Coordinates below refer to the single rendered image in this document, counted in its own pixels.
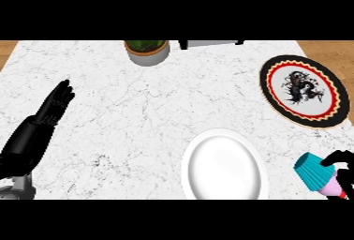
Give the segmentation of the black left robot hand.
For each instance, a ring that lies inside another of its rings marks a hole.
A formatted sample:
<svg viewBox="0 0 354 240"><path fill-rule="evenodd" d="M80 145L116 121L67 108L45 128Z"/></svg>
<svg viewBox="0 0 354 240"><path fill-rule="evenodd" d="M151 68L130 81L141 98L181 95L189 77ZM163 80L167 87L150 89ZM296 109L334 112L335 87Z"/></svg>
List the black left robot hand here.
<svg viewBox="0 0 354 240"><path fill-rule="evenodd" d="M63 81L46 97L36 115L18 126L0 152L0 179L24 176L38 166L54 137L57 124L76 97L70 81Z"/></svg>

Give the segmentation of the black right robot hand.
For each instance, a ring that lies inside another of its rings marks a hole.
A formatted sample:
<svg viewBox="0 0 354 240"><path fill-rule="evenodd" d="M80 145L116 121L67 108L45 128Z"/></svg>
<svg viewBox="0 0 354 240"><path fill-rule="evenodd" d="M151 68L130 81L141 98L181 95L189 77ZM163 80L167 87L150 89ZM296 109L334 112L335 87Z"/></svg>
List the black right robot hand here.
<svg viewBox="0 0 354 240"><path fill-rule="evenodd" d="M354 201L354 153L349 150L337 150L321 162L324 167L331 166L335 163L346 163L347 168L338 169L337 180L347 199Z"/></svg>

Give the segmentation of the cupcake with teal wrapper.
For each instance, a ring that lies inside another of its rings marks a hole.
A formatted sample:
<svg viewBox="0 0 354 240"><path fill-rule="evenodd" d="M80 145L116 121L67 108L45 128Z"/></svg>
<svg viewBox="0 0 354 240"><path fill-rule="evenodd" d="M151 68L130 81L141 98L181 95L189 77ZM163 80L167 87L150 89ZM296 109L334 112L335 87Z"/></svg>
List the cupcake with teal wrapper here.
<svg viewBox="0 0 354 240"><path fill-rule="evenodd" d="M299 177L310 191L319 192L325 197L346 198L346 192L340 185L335 165L322 166L322 158L304 153L294 166Z"/></svg>

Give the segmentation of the black rimmed dragon plate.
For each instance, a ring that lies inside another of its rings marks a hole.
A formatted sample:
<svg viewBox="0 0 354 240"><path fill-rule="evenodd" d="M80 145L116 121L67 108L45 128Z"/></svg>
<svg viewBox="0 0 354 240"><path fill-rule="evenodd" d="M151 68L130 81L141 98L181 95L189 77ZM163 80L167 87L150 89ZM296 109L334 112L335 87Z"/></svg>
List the black rimmed dragon plate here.
<svg viewBox="0 0 354 240"><path fill-rule="evenodd" d="M347 119L350 96L325 65L307 57L279 55L260 70L263 95L281 115L309 128L333 128Z"/></svg>

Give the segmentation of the plain white plate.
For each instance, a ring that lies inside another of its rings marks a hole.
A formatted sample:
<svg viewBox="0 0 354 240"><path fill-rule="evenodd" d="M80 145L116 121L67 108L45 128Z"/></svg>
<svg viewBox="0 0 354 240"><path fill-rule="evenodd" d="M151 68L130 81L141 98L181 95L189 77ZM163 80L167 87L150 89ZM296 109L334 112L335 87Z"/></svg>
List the plain white plate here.
<svg viewBox="0 0 354 240"><path fill-rule="evenodd" d="M188 144L182 161L182 185L189 200L268 200L265 161L248 139L213 128Z"/></svg>

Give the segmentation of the potted plant in grey pot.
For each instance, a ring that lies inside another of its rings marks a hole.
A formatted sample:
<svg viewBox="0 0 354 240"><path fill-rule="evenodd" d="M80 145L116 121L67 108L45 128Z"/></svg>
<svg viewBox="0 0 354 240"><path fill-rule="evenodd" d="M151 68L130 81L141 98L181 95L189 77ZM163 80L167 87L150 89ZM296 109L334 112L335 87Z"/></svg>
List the potted plant in grey pot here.
<svg viewBox="0 0 354 240"><path fill-rule="evenodd" d="M161 64L170 53L167 40L127 40L125 42L129 58L142 67Z"/></svg>

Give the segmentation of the grey appliance with black legs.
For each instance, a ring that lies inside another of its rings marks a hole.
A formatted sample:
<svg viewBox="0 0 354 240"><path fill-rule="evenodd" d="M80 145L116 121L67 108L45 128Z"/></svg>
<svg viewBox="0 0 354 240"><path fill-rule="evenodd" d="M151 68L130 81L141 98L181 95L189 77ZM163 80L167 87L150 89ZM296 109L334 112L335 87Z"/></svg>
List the grey appliance with black legs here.
<svg viewBox="0 0 354 240"><path fill-rule="evenodd" d="M181 40L179 41L182 50L188 50L192 47L225 45L225 44L243 45L244 43L245 43L244 40Z"/></svg>

